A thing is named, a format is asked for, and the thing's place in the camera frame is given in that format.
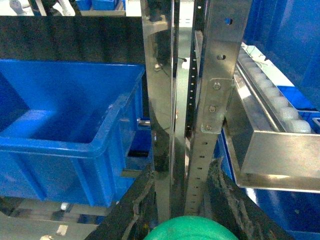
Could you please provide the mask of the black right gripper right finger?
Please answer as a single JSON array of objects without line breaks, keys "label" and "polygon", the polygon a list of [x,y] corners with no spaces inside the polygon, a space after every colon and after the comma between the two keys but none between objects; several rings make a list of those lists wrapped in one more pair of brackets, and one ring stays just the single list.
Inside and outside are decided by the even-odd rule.
[{"label": "black right gripper right finger", "polygon": [[292,240],[222,170],[222,159],[209,165],[207,187],[213,218],[239,240]]}]

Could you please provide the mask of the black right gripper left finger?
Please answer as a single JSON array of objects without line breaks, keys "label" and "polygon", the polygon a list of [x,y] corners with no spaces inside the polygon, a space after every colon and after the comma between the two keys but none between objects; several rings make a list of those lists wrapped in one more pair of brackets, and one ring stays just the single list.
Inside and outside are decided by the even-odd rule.
[{"label": "black right gripper left finger", "polygon": [[143,240],[155,216],[155,181],[150,164],[87,240]]}]

